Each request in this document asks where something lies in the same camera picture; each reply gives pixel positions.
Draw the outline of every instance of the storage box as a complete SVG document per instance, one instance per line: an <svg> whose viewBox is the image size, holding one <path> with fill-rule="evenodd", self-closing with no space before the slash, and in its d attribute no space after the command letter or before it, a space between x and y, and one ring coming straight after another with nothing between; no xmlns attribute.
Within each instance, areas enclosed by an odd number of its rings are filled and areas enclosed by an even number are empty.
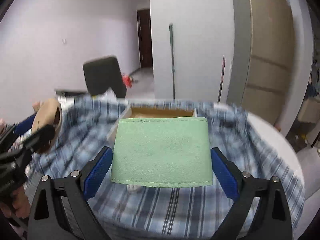
<svg viewBox="0 0 320 240"><path fill-rule="evenodd" d="M107 135L107 140L110 143L115 143L119 120L122 118L175 118L188 116L196 117L196 110L187 111L181 109L158 109L153 107L128 106L110 129L110 132Z"/></svg>

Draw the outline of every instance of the metal screw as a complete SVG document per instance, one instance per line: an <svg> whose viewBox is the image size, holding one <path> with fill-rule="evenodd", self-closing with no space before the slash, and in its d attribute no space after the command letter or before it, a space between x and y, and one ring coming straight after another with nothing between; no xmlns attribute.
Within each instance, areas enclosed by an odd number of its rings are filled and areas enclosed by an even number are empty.
<svg viewBox="0 0 320 240"><path fill-rule="evenodd" d="M251 177L251 174L247 171L243 171L242 176L244 176L245 178L249 178L249 177Z"/></svg>
<svg viewBox="0 0 320 240"><path fill-rule="evenodd" d="M79 171L73 171L73 172L71 172L71 176L72 176L72 177L77 177L77 176L79 176L79 174L80 174Z"/></svg>
<svg viewBox="0 0 320 240"><path fill-rule="evenodd" d="M44 175L44 176L41 178L42 181L47 181L48 179L49 179L49 176L48 176L48 175Z"/></svg>
<svg viewBox="0 0 320 240"><path fill-rule="evenodd" d="M273 176L272 180L273 180L273 182L279 182L280 181L279 177L277 177L277 176Z"/></svg>

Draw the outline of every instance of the green pouch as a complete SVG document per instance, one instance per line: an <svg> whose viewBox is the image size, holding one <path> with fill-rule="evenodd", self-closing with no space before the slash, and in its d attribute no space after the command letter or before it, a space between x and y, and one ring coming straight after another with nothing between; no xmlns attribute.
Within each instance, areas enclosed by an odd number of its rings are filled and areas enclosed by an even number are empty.
<svg viewBox="0 0 320 240"><path fill-rule="evenodd" d="M146 187L212 185L207 119L121 119L110 180Z"/></svg>

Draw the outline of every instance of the dark brown door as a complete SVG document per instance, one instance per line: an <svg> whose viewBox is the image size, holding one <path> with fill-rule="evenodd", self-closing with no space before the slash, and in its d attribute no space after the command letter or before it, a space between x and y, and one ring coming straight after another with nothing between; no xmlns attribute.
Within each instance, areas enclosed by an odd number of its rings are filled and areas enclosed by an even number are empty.
<svg viewBox="0 0 320 240"><path fill-rule="evenodd" d="M150 9L140 10L137 14L141 67L153 67Z"/></svg>

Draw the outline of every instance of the red object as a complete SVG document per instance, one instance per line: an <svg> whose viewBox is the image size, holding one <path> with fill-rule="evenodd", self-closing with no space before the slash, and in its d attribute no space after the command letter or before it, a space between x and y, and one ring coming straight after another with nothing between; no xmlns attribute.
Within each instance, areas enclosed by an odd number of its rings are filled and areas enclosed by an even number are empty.
<svg viewBox="0 0 320 240"><path fill-rule="evenodd" d="M122 80L123 80L123 83L124 83L127 87L129 87L129 88L132 87L132 80L131 80L131 77L130 77L130 76L128 76L128 75L123 75L123 76L122 76Z"/></svg>

